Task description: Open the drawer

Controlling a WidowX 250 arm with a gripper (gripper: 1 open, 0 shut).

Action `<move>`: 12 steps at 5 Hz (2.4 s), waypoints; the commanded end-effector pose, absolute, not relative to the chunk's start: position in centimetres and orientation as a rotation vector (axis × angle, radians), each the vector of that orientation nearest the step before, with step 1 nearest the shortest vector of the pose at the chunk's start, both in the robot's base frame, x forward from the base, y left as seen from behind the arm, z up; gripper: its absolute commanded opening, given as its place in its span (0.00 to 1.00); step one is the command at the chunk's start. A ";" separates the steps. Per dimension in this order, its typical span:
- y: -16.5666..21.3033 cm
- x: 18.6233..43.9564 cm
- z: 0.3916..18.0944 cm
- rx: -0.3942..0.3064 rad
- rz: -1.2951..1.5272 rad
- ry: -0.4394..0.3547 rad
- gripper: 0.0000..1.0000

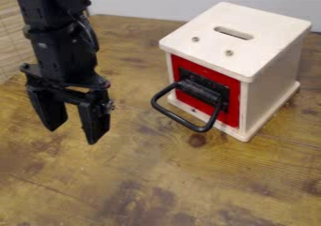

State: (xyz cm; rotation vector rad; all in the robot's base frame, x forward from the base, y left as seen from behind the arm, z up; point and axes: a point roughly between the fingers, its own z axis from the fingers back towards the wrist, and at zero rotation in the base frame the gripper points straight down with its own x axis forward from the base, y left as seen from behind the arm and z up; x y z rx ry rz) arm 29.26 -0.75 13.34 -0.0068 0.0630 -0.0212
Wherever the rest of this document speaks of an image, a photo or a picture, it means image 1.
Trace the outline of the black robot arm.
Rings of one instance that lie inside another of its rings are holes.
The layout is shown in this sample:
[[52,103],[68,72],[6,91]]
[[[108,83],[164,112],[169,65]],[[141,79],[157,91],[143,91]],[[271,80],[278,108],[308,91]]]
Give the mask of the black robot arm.
[[98,42],[84,15],[90,0],[17,0],[36,62],[20,67],[32,107],[48,130],[77,107],[86,141],[94,144],[111,128],[111,83],[96,72]]

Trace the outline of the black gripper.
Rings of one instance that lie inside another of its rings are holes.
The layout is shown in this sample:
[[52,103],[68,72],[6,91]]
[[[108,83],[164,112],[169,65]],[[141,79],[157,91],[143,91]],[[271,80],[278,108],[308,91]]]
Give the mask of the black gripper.
[[26,25],[36,63],[24,65],[30,105],[44,127],[54,131],[68,120],[65,103],[77,105],[88,144],[94,144],[111,128],[111,83],[94,71],[97,65],[92,31],[77,23],[60,28]]

